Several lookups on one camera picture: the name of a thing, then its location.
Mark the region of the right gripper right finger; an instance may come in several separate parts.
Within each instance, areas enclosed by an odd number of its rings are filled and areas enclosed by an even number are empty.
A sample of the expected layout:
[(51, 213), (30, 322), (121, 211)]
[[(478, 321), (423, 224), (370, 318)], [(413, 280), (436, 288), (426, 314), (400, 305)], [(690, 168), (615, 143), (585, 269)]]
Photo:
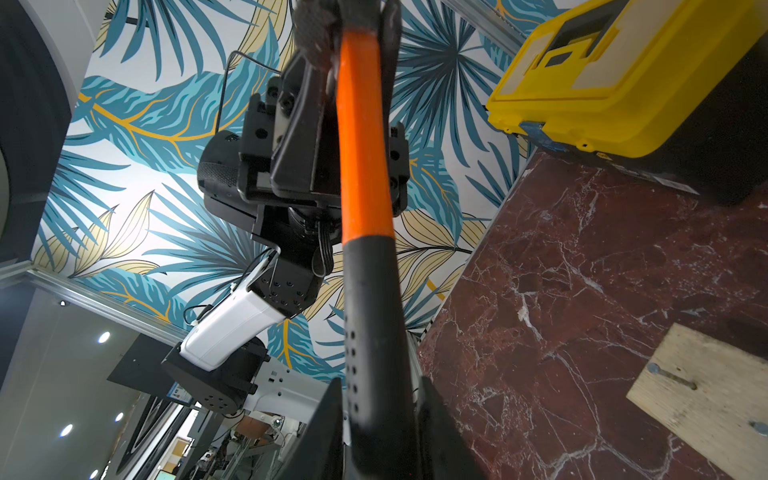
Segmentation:
[(416, 409), (421, 479), (485, 479), (442, 397), (426, 376)]

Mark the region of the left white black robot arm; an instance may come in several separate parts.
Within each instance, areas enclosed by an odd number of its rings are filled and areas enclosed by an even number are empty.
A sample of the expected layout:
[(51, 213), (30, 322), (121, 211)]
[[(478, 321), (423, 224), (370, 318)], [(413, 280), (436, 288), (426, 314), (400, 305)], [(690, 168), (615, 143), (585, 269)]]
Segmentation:
[(337, 266), (342, 240), (335, 75), (294, 55), (264, 93), (252, 93), (240, 132), (216, 127), (197, 165), (207, 231), (170, 219), (190, 252), (238, 253), (219, 285), (170, 304), (189, 334), (162, 359), (187, 397), (225, 415), (249, 408), (268, 385), (260, 334), (303, 315)]

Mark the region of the orange black claw hammer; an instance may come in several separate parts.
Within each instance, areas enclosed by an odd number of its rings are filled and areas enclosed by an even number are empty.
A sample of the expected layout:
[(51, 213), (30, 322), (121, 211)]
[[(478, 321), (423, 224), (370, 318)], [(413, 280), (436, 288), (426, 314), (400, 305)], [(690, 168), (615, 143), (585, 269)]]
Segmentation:
[(350, 471), (415, 479), (420, 462), (388, 171), (397, 1), (301, 1), (296, 41), (335, 66)]

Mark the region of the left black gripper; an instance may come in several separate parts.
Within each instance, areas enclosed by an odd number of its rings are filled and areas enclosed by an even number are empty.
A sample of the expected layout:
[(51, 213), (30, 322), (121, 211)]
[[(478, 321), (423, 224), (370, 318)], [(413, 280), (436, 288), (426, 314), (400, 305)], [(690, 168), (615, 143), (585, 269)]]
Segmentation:
[(249, 204), (339, 210), (340, 140), (334, 72), (292, 56), (254, 94), (240, 137), (237, 190)]

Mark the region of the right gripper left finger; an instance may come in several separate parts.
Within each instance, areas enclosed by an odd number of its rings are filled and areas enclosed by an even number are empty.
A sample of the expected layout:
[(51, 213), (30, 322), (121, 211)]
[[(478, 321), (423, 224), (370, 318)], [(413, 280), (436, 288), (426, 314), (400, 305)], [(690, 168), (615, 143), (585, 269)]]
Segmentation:
[(275, 479), (343, 479), (343, 427), (342, 386), (339, 379), (334, 379)]

